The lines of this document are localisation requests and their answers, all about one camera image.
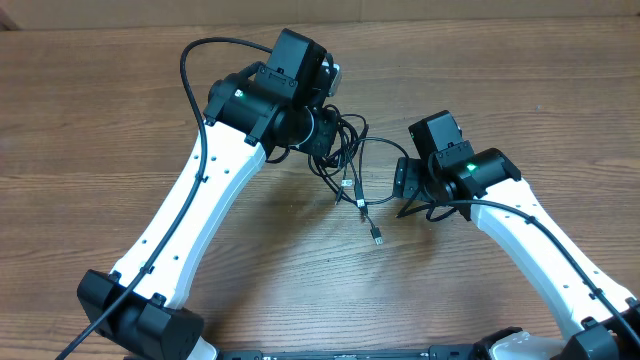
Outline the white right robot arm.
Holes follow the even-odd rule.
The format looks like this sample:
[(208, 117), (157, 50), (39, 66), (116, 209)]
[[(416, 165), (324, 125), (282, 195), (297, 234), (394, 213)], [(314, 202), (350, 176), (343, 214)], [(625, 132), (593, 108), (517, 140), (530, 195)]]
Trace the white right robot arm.
[(475, 152), (448, 111), (408, 128), (415, 158), (399, 158), (399, 217), (429, 222), (459, 214), (512, 259), (562, 337), (508, 327), (470, 345), (432, 346), (431, 359), (636, 359), (639, 299), (592, 262), (555, 223), (518, 167), (500, 150)]

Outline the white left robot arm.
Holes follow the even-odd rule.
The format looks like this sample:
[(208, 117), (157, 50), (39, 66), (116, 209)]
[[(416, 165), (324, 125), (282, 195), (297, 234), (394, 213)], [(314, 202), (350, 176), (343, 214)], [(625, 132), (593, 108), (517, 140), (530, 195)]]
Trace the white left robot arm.
[(219, 357), (185, 306), (207, 248), (275, 148), (324, 156), (336, 136), (336, 116), (323, 109), (340, 80), (332, 55), (290, 29), (267, 55), (211, 86), (194, 108), (190, 158), (148, 227), (110, 271), (82, 278), (89, 333), (141, 359)]

